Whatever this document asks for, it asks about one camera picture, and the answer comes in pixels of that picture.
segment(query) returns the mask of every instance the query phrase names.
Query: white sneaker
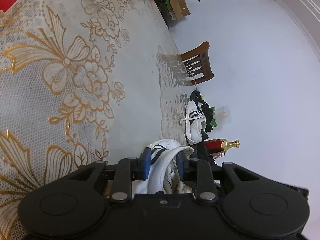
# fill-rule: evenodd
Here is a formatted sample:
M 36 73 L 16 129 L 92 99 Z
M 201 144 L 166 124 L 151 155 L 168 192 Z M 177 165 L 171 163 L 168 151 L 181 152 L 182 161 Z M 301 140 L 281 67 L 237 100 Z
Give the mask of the white sneaker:
M 154 142 L 151 148 L 151 167 L 148 179 L 132 182 L 132 196 L 134 194 L 172 194 L 179 184 L 179 174 L 175 156 L 183 151 L 188 157 L 193 153 L 190 146 L 181 146 L 177 141 L 164 139 Z
M 190 145 L 202 142 L 201 130 L 207 126 L 205 116 L 198 110 L 196 103 L 192 100 L 187 104 L 186 118 L 181 119 L 186 121 L 186 134 Z

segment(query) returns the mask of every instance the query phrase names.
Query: door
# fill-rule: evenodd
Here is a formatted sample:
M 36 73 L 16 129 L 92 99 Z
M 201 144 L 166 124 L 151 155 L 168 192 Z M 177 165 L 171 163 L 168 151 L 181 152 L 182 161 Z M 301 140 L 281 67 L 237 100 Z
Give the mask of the door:
M 320 0 L 276 0 L 302 30 L 320 60 Z

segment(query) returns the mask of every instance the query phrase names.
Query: metal screw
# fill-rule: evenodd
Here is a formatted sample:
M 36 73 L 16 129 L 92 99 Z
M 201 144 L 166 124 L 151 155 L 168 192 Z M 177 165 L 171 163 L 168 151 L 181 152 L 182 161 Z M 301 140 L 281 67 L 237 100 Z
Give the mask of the metal screw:
M 124 192 L 116 192 L 116 193 L 113 193 L 112 196 L 111 196 L 114 200 L 125 200 L 128 195 Z
M 212 192 L 202 192 L 200 198 L 203 200 L 213 200 L 216 197 L 215 193 Z

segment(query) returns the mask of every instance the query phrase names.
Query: black and white sneaker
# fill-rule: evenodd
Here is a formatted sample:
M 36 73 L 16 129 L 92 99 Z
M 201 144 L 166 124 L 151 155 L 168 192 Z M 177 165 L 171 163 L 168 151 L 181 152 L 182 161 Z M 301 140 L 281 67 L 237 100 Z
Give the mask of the black and white sneaker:
M 206 127 L 204 128 L 204 131 L 206 133 L 211 132 L 212 126 L 210 123 L 213 119 L 213 110 L 210 109 L 210 106 L 201 98 L 200 92 L 197 90 L 194 90 L 191 93 L 190 100 L 193 100 L 196 103 L 198 111 L 206 118 Z
M 175 156 L 183 152 L 186 157 L 193 153 L 190 146 L 181 146 L 176 140 L 163 139 L 147 146 L 151 149 L 151 167 L 147 180 L 132 182 L 132 194 L 172 194 L 183 184 L 180 182 Z
M 206 127 L 205 116 L 197 109 L 194 101 L 189 101 L 186 118 L 181 119 L 180 124 L 182 121 L 186 121 L 186 135 L 190 145 L 208 139 L 208 135 L 204 132 Z

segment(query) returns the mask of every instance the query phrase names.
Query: floor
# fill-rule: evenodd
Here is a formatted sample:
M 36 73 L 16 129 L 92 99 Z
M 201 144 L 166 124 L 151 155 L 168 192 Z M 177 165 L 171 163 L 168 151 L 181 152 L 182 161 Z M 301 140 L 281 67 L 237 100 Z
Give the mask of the floor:
M 232 161 L 310 190 L 310 223 L 320 216 L 320 62 L 274 0 L 186 0 L 191 15 L 170 28 L 181 53 L 209 41 L 215 77 L 198 85 L 229 119 L 210 139 L 240 140 Z

